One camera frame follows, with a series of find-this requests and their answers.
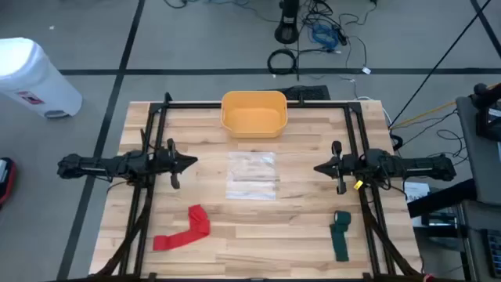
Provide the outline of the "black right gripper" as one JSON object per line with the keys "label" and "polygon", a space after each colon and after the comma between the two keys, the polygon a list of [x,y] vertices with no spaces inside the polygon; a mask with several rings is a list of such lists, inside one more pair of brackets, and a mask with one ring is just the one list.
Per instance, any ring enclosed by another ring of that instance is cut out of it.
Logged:
{"label": "black right gripper", "polygon": [[362,180],[361,177],[355,175],[357,168],[360,168],[359,157],[353,154],[342,154],[342,145],[340,141],[333,141],[331,146],[331,151],[333,157],[331,157],[327,162],[319,164],[314,167],[316,172],[322,173],[329,177],[337,178],[337,193],[342,195],[347,192],[346,182],[344,181],[345,175],[354,176],[357,180]]}

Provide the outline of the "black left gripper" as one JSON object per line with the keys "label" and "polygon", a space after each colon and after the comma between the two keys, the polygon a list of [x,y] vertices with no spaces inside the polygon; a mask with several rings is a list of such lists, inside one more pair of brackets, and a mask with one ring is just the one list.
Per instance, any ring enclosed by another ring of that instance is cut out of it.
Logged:
{"label": "black left gripper", "polygon": [[188,167],[198,161],[197,157],[180,154],[176,150],[175,141],[170,138],[167,146],[161,147],[155,154],[155,166],[158,173],[169,172],[171,174],[171,186],[178,190],[180,182],[178,174],[183,173]]}

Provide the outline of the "red elastic bandage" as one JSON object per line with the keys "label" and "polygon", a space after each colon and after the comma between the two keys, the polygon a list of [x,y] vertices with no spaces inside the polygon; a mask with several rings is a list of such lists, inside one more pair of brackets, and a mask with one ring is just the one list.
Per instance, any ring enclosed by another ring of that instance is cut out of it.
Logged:
{"label": "red elastic bandage", "polygon": [[201,205],[188,209],[189,229],[172,235],[159,235],[153,239],[154,251],[170,251],[201,240],[211,233],[211,222]]}

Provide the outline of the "clear plastic zip bag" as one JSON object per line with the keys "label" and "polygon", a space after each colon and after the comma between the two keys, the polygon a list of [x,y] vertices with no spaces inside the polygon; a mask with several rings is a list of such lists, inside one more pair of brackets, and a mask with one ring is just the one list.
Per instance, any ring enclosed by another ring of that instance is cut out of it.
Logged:
{"label": "clear plastic zip bag", "polygon": [[225,191],[227,199],[274,201],[278,181],[275,153],[229,152]]}

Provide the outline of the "dark green elastic bandage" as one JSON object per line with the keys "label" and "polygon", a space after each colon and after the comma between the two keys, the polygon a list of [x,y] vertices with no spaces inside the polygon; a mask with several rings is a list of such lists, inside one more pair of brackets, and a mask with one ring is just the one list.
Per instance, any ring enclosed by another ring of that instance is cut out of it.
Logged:
{"label": "dark green elastic bandage", "polygon": [[335,211],[334,221],[330,224],[330,234],[337,262],[348,262],[348,246],[345,234],[351,224],[351,214],[347,211]]}

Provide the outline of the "black equipment box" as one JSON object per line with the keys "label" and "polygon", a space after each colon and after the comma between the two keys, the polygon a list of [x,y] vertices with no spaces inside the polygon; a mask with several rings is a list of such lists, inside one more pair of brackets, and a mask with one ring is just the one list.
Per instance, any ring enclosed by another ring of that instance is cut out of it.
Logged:
{"label": "black equipment box", "polygon": [[325,85],[296,85],[282,90],[288,100],[331,100]]}

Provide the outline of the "yellow plastic bin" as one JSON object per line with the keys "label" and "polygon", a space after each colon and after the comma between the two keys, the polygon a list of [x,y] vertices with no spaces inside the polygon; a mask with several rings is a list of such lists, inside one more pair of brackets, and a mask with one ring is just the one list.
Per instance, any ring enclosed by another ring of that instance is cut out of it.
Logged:
{"label": "yellow plastic bin", "polygon": [[220,121],[233,138],[276,138],[287,126],[287,98],[276,90],[227,92]]}

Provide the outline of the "white paper sheet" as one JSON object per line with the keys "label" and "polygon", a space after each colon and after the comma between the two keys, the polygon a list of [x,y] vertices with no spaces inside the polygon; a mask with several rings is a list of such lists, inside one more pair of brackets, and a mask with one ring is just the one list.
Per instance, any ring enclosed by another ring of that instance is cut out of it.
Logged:
{"label": "white paper sheet", "polygon": [[[431,192],[430,187],[427,183],[405,181],[404,185],[407,203],[418,200],[422,197],[426,197]],[[413,227],[424,227],[421,216],[412,218],[412,223]]]}

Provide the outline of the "thin black vertical pole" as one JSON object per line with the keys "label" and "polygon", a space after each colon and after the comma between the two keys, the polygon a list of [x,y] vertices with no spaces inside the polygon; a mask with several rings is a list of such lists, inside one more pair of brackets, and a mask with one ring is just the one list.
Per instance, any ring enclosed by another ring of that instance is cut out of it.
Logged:
{"label": "thin black vertical pole", "polygon": [[299,5],[298,7],[298,11],[297,11],[297,29],[298,29],[298,32],[297,32],[297,42],[296,42],[296,79],[297,79],[297,82],[300,81],[300,36],[301,36],[301,31],[302,31],[302,27],[301,27],[301,20],[300,20],[300,17],[299,17],[299,12],[301,10],[301,4]]}

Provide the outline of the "black stand base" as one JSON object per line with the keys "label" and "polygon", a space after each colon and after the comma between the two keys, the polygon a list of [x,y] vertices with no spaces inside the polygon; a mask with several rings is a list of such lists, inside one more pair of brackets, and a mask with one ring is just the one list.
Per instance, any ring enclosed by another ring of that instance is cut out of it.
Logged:
{"label": "black stand base", "polygon": [[274,32],[277,42],[288,45],[298,40],[297,16],[299,6],[299,0],[280,0],[281,16],[279,25]]}

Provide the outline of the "grey cart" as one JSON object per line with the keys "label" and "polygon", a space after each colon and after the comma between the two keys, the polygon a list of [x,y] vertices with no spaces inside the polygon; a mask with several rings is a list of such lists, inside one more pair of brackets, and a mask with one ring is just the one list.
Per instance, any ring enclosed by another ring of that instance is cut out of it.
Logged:
{"label": "grey cart", "polygon": [[477,135],[478,110],[469,97],[457,98],[456,106],[477,189],[477,199],[486,204],[501,205],[501,157],[498,143]]}

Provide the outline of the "black slanted pole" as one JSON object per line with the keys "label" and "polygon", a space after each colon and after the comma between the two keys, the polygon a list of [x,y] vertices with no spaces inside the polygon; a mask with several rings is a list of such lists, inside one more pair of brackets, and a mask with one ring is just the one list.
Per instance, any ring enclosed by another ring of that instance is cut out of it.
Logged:
{"label": "black slanted pole", "polygon": [[462,39],[462,37],[466,34],[468,29],[473,25],[473,23],[480,17],[480,15],[484,12],[485,8],[490,4],[492,0],[486,0],[485,4],[481,6],[481,8],[475,13],[474,17],[470,20],[470,22],[465,26],[465,28],[460,32],[455,41],[448,47],[445,54],[439,59],[439,61],[434,65],[434,67],[428,72],[425,79],[421,82],[416,91],[410,96],[410,98],[405,103],[404,107],[398,112],[393,122],[389,124],[388,129],[395,125],[396,121],[402,116],[407,107],[411,104],[411,102],[416,98],[418,93],[427,83],[432,74],[438,69],[438,67],[442,64],[445,58],[450,54],[450,52],[456,47],[458,42]]}

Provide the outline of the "white trash can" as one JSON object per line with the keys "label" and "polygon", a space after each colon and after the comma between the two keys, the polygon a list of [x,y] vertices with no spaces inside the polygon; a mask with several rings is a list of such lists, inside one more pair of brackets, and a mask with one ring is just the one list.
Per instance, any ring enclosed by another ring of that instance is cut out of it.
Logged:
{"label": "white trash can", "polygon": [[44,118],[74,116],[80,92],[29,38],[0,38],[0,93]]}

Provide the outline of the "red and black object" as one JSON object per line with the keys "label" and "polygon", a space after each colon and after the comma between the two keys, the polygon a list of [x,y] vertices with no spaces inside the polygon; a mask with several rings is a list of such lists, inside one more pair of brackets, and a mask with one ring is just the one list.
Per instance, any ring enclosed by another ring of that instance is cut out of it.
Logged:
{"label": "red and black object", "polygon": [[16,173],[16,163],[11,158],[0,158],[0,208],[9,199],[13,191]]}

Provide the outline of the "black keypad device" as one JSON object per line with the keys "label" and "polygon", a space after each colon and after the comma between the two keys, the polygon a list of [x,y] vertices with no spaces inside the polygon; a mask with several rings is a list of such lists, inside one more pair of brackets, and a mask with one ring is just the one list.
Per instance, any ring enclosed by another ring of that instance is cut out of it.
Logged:
{"label": "black keypad device", "polygon": [[501,231],[482,229],[481,237],[485,246],[490,275],[493,278],[501,279]]}

